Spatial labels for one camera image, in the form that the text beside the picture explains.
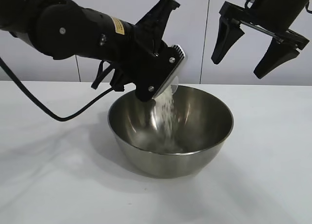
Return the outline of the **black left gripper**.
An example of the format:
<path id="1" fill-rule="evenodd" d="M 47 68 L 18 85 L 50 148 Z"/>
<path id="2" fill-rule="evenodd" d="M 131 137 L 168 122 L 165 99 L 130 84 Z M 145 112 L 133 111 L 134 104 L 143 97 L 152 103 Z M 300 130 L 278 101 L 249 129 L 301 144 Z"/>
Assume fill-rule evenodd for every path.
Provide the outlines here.
<path id="1" fill-rule="evenodd" d="M 180 46 L 167 45 L 162 37 L 176 0 L 159 0 L 130 26 L 124 57 L 114 63 L 114 86 L 168 87 L 180 65 Z"/>

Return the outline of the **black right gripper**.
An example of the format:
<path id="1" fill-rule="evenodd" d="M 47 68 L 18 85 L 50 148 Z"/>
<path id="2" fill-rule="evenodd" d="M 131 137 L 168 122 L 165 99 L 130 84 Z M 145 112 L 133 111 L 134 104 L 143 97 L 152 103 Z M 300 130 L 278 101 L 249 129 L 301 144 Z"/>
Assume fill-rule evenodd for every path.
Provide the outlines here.
<path id="1" fill-rule="evenodd" d="M 245 34 L 241 24 L 272 36 L 271 43 L 253 73 L 258 79 L 297 58 L 308 39 L 290 30 L 310 0 L 244 0 L 243 6 L 224 2 L 219 13 L 219 28 L 211 59 L 219 64 L 230 48 Z"/>

